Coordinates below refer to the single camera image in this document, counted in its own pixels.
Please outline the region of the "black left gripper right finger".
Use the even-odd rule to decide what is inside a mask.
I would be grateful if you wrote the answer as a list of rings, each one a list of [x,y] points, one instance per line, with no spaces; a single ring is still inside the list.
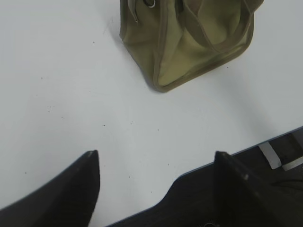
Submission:
[[[226,152],[214,159],[214,207],[222,227],[301,227],[303,204],[283,194]]]

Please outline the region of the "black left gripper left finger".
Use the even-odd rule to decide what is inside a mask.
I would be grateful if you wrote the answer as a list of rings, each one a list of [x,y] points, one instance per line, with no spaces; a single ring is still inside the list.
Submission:
[[[2,227],[87,227],[100,190],[99,156],[85,152],[58,176],[1,209]]]

